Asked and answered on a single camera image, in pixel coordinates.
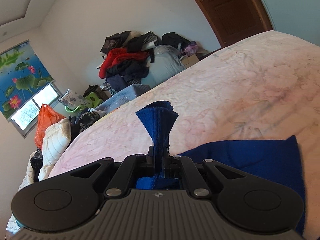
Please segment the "blue knit sweater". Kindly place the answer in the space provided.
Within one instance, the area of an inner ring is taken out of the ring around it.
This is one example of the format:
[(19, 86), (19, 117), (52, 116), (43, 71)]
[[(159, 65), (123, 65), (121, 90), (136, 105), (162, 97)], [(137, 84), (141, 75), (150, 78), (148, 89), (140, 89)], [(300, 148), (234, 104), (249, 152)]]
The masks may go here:
[(150, 239), (301, 239), (305, 187), (295, 137), (209, 142), (162, 152), (178, 117), (167, 101), (136, 113), (153, 140), (155, 168), (136, 189)]

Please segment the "blue folded blanket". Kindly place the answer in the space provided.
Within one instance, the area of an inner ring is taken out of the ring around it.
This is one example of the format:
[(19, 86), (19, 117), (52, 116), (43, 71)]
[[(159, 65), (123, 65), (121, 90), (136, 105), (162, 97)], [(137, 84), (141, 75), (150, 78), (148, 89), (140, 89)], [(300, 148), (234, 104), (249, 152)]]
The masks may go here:
[(134, 100), (142, 94), (150, 90), (149, 85), (134, 84), (124, 88), (112, 97), (104, 101), (98, 107), (95, 108), (97, 111), (104, 111), (106, 114), (111, 113), (120, 106)]

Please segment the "leopard print garment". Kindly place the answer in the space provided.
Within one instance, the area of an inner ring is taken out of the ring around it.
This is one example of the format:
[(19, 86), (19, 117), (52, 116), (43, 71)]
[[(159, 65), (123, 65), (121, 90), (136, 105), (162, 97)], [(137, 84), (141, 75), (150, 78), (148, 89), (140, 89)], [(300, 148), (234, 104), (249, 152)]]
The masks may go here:
[(88, 129), (100, 119), (98, 112), (86, 112), (80, 116), (79, 126), (82, 130)]

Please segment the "green plastic stool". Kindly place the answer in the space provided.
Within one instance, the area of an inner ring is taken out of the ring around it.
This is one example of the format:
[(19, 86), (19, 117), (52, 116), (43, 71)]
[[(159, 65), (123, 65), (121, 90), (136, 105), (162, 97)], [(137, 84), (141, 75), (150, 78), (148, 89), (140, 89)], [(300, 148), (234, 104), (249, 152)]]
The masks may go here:
[(89, 93), (87, 97), (83, 97), (76, 92), (70, 92), (66, 99), (68, 104), (65, 106), (65, 110), (69, 113), (75, 113), (85, 108), (95, 108), (103, 103), (103, 100), (93, 92)]

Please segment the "floral grey cushion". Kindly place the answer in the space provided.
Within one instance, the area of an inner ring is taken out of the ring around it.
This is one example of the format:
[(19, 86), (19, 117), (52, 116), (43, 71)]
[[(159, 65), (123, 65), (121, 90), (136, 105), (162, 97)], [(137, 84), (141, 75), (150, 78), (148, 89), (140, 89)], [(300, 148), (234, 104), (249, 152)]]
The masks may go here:
[(74, 92), (70, 88), (59, 99), (59, 103), (63, 104), (65, 107), (68, 107), (70, 110), (75, 110), (77, 107), (92, 107), (92, 103), (88, 99)]

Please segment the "light blue bundled bedding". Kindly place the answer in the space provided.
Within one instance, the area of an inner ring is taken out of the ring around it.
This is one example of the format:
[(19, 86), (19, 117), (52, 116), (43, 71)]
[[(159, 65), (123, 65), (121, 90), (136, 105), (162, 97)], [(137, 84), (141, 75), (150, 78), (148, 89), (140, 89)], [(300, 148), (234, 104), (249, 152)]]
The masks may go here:
[(146, 66), (149, 73), (141, 78), (141, 84), (154, 88), (171, 77), (185, 70), (184, 64), (179, 59), (180, 52), (169, 45), (160, 45), (153, 48), (154, 62), (148, 58)]

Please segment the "cardboard box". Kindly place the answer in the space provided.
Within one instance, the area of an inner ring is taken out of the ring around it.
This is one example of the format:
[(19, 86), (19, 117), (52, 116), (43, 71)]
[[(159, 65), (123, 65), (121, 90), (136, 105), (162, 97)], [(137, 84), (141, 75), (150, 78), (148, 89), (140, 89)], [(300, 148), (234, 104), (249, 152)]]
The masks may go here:
[(196, 54), (187, 56), (185, 55), (184, 57), (181, 58), (181, 62), (183, 63), (185, 68), (189, 68), (193, 66), (194, 64), (199, 62), (199, 58), (197, 57)]

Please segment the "red garment on pile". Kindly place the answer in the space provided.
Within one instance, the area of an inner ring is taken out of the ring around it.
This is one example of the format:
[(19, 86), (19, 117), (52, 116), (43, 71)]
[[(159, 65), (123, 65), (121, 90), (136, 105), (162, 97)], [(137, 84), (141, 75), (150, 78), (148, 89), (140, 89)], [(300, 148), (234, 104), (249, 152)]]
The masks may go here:
[(128, 53), (126, 48), (114, 48), (111, 49), (104, 62), (100, 66), (99, 77), (101, 79), (106, 78), (106, 73), (108, 69), (111, 69), (115, 65), (120, 64), (124, 60), (146, 60), (149, 54), (145, 51), (140, 51), (138, 53)]

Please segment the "orange plastic bag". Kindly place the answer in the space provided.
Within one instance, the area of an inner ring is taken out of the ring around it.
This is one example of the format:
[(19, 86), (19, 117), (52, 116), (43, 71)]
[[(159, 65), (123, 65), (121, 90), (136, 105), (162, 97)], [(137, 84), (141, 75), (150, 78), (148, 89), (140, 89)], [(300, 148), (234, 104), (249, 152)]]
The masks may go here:
[(49, 105), (42, 104), (38, 114), (37, 130), (34, 138), (37, 148), (42, 149), (43, 138), (46, 135), (46, 129), (65, 118), (65, 116), (57, 113)]

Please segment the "purple bag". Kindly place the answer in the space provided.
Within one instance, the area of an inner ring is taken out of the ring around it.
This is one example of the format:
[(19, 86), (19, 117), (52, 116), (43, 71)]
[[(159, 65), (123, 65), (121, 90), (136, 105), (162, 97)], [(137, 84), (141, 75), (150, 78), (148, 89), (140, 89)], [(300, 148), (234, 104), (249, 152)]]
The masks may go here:
[(184, 53), (190, 57), (195, 55), (199, 49), (198, 44), (195, 41), (190, 42), (184, 49)]

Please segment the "black backpack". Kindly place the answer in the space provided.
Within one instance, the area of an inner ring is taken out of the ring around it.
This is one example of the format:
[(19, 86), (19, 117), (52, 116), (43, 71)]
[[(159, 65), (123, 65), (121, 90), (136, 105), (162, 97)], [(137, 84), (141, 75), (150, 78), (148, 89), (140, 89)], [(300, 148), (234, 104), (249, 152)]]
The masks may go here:
[(178, 50), (184, 50), (191, 42), (176, 34), (175, 32), (166, 33), (162, 36), (162, 44), (172, 46)]

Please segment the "pink floral bed sheet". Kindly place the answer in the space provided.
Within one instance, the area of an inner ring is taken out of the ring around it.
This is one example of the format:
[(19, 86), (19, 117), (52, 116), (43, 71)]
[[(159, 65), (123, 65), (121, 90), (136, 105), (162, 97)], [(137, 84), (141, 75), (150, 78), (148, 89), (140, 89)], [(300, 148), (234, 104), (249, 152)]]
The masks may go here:
[(50, 175), (146, 153), (151, 138), (136, 112), (161, 100), (178, 113), (169, 139), (173, 155), (212, 141), (294, 135), (306, 185), (304, 237), (319, 237), (319, 46), (267, 31), (223, 48), (85, 130)]

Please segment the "lotus print roller blind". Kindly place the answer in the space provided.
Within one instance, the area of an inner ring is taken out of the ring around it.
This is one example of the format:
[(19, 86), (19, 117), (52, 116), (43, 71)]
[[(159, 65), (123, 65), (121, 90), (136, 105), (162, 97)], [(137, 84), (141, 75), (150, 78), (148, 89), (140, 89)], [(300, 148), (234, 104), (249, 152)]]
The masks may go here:
[(9, 120), (54, 79), (27, 40), (0, 55), (1, 113)]

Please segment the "brown wooden door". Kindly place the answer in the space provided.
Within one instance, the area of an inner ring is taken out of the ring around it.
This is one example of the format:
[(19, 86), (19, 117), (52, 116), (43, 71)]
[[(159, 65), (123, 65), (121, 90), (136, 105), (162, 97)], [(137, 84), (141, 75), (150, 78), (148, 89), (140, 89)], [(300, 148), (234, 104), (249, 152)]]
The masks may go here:
[(272, 30), (261, 0), (195, 0), (222, 48)]

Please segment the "window with metal frame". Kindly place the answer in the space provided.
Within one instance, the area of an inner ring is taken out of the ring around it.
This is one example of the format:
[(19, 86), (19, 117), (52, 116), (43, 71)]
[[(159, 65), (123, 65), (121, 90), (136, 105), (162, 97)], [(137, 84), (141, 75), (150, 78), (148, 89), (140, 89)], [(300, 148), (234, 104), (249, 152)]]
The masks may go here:
[(42, 105), (54, 107), (61, 93), (51, 82), (23, 104), (9, 119), (22, 137), (26, 137), (36, 126)]

